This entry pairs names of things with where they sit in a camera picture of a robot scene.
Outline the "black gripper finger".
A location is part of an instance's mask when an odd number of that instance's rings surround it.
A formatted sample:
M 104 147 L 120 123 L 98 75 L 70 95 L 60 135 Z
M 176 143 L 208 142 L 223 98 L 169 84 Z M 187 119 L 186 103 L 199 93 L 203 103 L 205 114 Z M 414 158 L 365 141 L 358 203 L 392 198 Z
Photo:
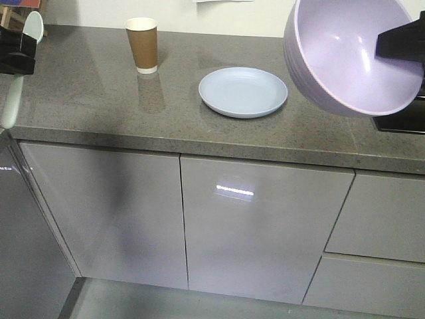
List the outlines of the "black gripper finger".
M 424 18 L 379 34 L 375 53 L 382 58 L 424 62 Z
M 15 53 L 35 57 L 36 49 L 36 39 L 24 33 L 1 27 L 1 57 Z
M 1 57 L 2 74 L 33 74 L 35 59 L 26 55 L 6 54 Z

